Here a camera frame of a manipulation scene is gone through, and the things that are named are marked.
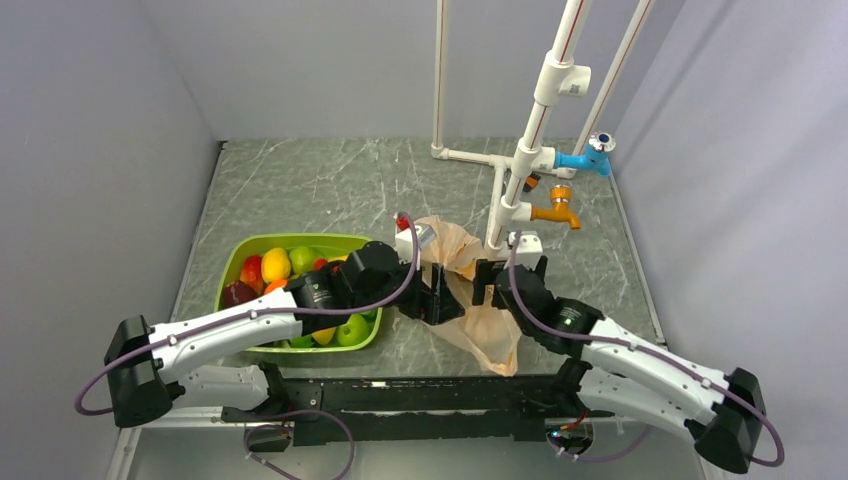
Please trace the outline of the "translucent orange plastic bag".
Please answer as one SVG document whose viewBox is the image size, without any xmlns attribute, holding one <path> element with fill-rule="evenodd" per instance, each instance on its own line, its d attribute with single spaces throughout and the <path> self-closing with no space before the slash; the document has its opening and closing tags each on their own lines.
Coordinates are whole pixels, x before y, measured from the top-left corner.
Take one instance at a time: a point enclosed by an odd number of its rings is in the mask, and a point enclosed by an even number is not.
<svg viewBox="0 0 848 480">
<path fill-rule="evenodd" d="M 418 219 L 416 225 L 427 226 L 435 233 L 435 239 L 421 252 L 425 271 L 429 272 L 436 265 L 443 266 L 449 292 L 464 309 L 459 317 L 431 326 L 429 330 L 471 354 L 482 370 L 505 377 L 515 375 L 521 332 L 512 314 L 490 305 L 491 286 L 486 290 L 482 305 L 472 304 L 475 265 L 485 258 L 481 240 L 464 227 L 435 215 Z"/>
</svg>

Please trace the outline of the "fake orange fruit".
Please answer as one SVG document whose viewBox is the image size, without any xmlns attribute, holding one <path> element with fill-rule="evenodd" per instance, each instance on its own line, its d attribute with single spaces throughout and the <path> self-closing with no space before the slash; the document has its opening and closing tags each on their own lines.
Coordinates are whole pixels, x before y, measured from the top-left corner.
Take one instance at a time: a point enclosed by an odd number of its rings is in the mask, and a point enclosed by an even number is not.
<svg viewBox="0 0 848 480">
<path fill-rule="evenodd" d="M 288 280 L 287 280 L 287 279 L 278 279 L 278 280 L 274 280 L 274 281 L 270 282 L 270 283 L 266 286 L 266 288 L 265 288 L 265 290 L 264 290 L 264 295 L 267 295 L 267 294 L 269 294 L 269 293 L 273 292 L 274 290 L 277 290 L 277 289 L 283 288 L 283 287 L 285 287 L 287 284 L 288 284 Z"/>
</svg>

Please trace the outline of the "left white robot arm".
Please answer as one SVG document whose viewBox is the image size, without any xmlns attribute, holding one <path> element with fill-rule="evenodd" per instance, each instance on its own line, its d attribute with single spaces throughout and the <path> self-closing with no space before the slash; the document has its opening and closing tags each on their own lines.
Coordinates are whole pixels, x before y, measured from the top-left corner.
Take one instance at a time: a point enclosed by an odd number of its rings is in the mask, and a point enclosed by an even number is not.
<svg viewBox="0 0 848 480">
<path fill-rule="evenodd" d="M 279 340 L 340 327 L 354 313 L 397 307 L 429 325 L 461 317 L 445 271 L 404 260 L 371 241 L 344 261 L 332 261 L 271 293 L 182 323 L 151 326 L 143 316 L 123 320 L 104 363 L 119 428 L 144 425 L 175 408 L 220 403 L 279 417 L 287 408 L 281 374 L 270 366 L 218 367 L 220 358 Z"/>
</svg>

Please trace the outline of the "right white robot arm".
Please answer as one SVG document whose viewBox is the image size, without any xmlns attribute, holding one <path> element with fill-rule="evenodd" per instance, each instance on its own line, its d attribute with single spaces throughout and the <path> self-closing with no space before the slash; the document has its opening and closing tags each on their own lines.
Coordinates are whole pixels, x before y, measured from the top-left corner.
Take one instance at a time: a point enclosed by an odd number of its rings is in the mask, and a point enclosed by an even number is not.
<svg viewBox="0 0 848 480">
<path fill-rule="evenodd" d="M 735 474 L 758 463 L 762 431 L 773 433 L 759 379 L 690 362 L 633 334 L 600 310 L 547 289 L 542 267 L 479 260 L 473 302 L 491 290 L 520 331 L 565 363 L 551 388 L 557 411 L 623 415 L 692 441 L 705 461 Z"/>
</svg>

